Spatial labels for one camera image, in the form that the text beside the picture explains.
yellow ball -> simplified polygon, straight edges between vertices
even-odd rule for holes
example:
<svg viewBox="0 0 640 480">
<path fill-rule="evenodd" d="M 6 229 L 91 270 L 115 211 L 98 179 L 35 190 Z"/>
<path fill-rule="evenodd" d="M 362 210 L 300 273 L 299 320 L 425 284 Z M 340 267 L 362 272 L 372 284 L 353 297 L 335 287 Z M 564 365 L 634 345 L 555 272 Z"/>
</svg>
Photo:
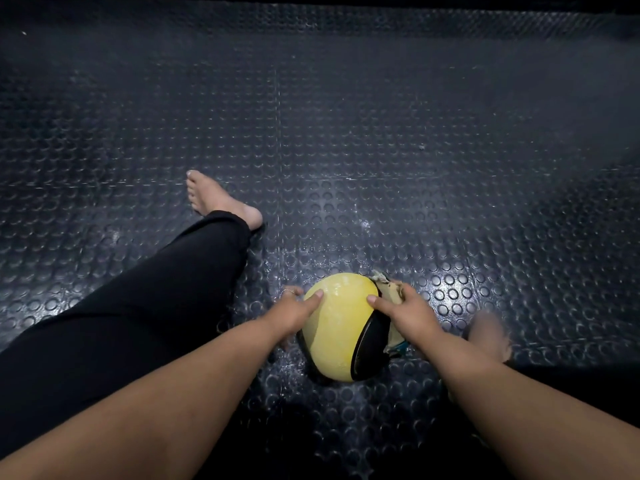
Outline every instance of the yellow ball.
<svg viewBox="0 0 640 480">
<path fill-rule="evenodd" d="M 322 304 L 302 328 L 309 355 L 322 375 L 352 382 L 374 375 L 387 355 L 389 318 L 375 311 L 367 296 L 378 288 L 366 276 L 339 273 L 317 282 L 308 298 L 322 289 Z"/>
</svg>

hand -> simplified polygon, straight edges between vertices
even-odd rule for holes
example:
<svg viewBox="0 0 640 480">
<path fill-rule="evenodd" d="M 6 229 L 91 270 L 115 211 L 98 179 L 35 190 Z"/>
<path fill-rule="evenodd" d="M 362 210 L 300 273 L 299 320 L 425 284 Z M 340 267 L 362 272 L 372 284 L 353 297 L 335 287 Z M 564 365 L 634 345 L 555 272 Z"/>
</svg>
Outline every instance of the hand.
<svg viewBox="0 0 640 480">
<path fill-rule="evenodd" d="M 425 342 L 443 333 L 442 327 L 436 318 L 432 307 L 406 283 L 402 283 L 404 302 L 395 305 L 379 296 L 369 295 L 367 302 L 391 318 L 396 329 L 413 345 L 422 350 L 427 345 Z"/>
<path fill-rule="evenodd" d="M 309 316 L 320 306 L 324 291 L 318 290 L 308 299 L 299 301 L 298 297 L 304 293 L 299 286 L 285 286 L 280 299 L 264 316 L 280 334 L 279 340 L 286 339 L 300 330 Z"/>
</svg>

rubber floor mat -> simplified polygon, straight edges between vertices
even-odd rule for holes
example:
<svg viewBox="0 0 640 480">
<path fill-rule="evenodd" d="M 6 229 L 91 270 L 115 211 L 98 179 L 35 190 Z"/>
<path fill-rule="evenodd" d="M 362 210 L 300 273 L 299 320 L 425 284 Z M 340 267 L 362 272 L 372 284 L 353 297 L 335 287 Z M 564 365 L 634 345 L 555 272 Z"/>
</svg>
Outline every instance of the rubber floor mat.
<svg viewBox="0 0 640 480">
<path fill-rule="evenodd" d="M 0 23 L 3 346 L 193 222 L 198 168 L 267 222 L 221 331 L 377 268 L 452 333 L 496 309 L 518 363 L 638 360 L 637 18 L 0 0 Z M 305 367 L 276 351 L 228 429 L 265 462 L 366 477 L 428 436 L 427 362 Z"/>
</svg>

forearm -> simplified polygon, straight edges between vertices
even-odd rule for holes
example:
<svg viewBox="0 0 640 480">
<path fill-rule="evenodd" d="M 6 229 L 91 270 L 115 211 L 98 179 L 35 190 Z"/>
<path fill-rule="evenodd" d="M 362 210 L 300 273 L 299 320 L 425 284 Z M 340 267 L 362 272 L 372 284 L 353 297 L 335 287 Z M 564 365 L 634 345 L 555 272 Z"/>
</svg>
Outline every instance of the forearm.
<svg viewBox="0 0 640 480">
<path fill-rule="evenodd" d="M 282 338 L 247 322 L 151 372 L 0 462 L 1 478 L 191 478 Z"/>
<path fill-rule="evenodd" d="M 419 344 L 457 403 L 521 479 L 635 478 L 640 430 L 443 333 Z"/>
</svg>

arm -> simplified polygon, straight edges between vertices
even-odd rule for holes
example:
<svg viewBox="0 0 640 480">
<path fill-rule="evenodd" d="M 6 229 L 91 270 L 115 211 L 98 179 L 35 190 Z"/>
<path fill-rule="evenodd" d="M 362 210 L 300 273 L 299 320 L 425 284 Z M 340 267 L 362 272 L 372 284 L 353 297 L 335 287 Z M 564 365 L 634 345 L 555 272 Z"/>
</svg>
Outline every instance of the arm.
<svg viewBox="0 0 640 480">
<path fill-rule="evenodd" d="M 300 302 L 284 293 L 262 318 L 132 382 L 12 453 L 0 461 L 0 478 L 192 478 L 269 352 L 302 327 L 321 298 Z"/>
<path fill-rule="evenodd" d="M 393 305 L 369 297 L 441 375 L 484 439 L 519 479 L 631 479 L 640 474 L 640 429 L 492 360 L 444 333 L 408 285 Z"/>
</svg>

